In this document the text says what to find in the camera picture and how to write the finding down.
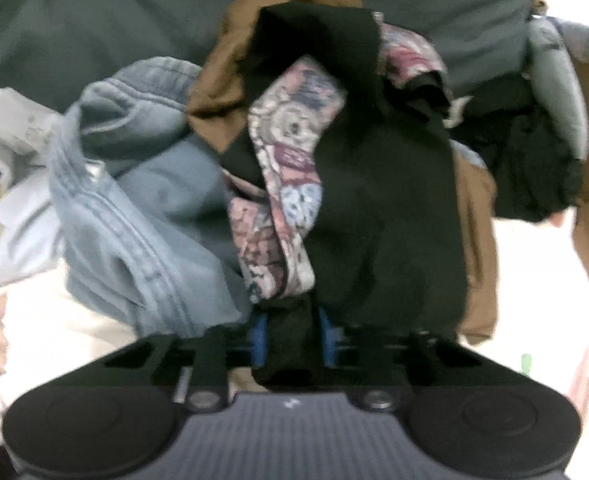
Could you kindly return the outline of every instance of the black circular cover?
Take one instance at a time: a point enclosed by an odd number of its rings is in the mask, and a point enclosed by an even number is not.
[[[408,412],[416,444],[477,477],[529,478],[564,468],[581,421],[564,396],[539,384],[425,388]]]
[[[175,430],[172,403],[153,386],[44,386],[9,408],[13,458],[46,478],[112,478],[149,462]]]

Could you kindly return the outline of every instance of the gray sheet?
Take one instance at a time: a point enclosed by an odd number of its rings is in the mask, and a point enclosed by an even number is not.
[[[153,56],[202,64],[233,0],[0,0],[0,85],[59,112],[84,86]],[[517,70],[529,0],[364,0],[430,37],[455,89]]]

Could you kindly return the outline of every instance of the screw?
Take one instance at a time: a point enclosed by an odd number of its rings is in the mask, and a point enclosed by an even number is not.
[[[368,408],[372,408],[373,410],[389,410],[395,403],[395,400],[388,392],[373,390],[364,396],[364,402]]]
[[[190,404],[198,410],[211,410],[220,400],[221,397],[218,394],[208,391],[195,392],[188,399]]]

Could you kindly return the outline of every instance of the denim jeans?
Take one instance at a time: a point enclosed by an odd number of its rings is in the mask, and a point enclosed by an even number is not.
[[[141,335],[243,322],[218,159],[186,123],[199,67],[142,60],[89,85],[52,141],[68,290]]]

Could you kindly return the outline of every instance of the white logo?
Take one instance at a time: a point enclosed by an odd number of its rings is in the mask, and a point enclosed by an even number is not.
[[[288,410],[293,410],[299,406],[301,406],[301,400],[299,399],[288,399],[284,402],[284,406],[288,408]]]

